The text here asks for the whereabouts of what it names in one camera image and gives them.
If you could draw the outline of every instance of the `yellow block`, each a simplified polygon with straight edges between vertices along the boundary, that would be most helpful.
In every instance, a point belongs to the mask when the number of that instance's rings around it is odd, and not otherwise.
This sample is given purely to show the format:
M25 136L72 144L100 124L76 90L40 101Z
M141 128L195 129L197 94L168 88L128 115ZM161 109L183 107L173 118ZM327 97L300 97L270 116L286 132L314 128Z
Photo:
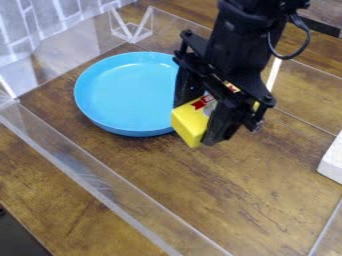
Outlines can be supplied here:
M216 101L205 95L172 110L172 127L191 148L200 145Z

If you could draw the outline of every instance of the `blue plate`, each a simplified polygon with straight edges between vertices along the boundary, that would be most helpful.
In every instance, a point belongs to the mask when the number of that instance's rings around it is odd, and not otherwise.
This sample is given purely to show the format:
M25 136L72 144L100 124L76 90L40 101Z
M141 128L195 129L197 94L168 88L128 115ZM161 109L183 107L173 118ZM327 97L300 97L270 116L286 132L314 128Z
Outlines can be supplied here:
M105 131L148 137L172 131L177 65L172 56L131 52L95 63L75 86L76 104Z

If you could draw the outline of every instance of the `white object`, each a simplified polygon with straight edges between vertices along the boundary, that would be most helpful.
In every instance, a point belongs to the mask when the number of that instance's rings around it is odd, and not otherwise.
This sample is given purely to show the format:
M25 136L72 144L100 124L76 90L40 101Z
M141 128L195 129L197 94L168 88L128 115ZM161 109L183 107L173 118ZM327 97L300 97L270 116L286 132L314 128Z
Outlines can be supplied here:
M342 184L342 131L320 160L318 172Z

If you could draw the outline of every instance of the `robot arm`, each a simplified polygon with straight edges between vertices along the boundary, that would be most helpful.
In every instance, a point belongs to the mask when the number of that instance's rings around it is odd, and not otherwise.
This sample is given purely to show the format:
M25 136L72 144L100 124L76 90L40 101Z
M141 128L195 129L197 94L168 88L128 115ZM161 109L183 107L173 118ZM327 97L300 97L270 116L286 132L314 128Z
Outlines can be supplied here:
M306 48L310 31L296 9L308 5L310 0L219 0L209 39L191 31L181 32L183 42L173 58L179 65L173 107L205 92L215 98L203 144L230 139L242 125L250 131L260 128L266 110L275 105L260 72L271 55L291 59ZM288 18L306 32L307 39L295 53L282 56L274 48Z

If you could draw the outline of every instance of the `black cable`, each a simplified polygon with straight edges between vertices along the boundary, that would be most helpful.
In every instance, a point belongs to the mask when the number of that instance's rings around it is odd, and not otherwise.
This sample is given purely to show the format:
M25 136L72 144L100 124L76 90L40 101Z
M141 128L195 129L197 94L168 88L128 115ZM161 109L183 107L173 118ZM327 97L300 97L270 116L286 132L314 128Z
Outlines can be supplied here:
M268 47L270 47L270 51L272 53L272 55L282 59L282 60L290 60L292 59L295 56L298 56L303 50L306 49L308 43L310 43L310 38L311 38L311 33L310 33L310 29L308 27L306 26L306 24L303 23L300 17L298 16L296 12L294 12L292 14L290 14L290 17L292 19L292 22L295 24L295 26L298 28L300 28L304 32L306 32L306 40L304 40L304 43L302 45L302 47L290 55L280 55L276 50L274 49L272 47L272 42L271 42L271 32L268 31L268 34L267 34L267 41L268 41Z

